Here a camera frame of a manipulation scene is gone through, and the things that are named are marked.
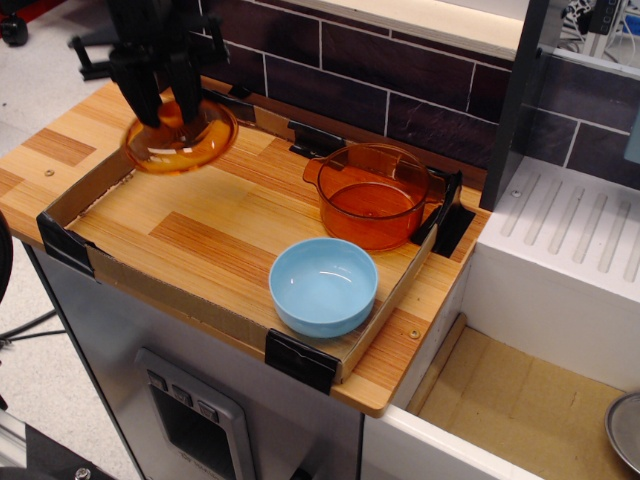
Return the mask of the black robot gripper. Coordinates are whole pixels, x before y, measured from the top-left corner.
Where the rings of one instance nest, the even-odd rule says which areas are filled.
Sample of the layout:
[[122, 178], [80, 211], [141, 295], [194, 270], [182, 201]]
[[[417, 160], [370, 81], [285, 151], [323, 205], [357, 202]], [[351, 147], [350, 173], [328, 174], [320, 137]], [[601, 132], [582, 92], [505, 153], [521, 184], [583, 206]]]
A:
[[84, 79], [109, 78], [137, 119], [159, 128], [155, 73], [166, 71], [185, 124], [199, 115], [202, 67], [229, 59], [220, 18], [184, 1], [108, 1], [110, 21], [68, 43]]

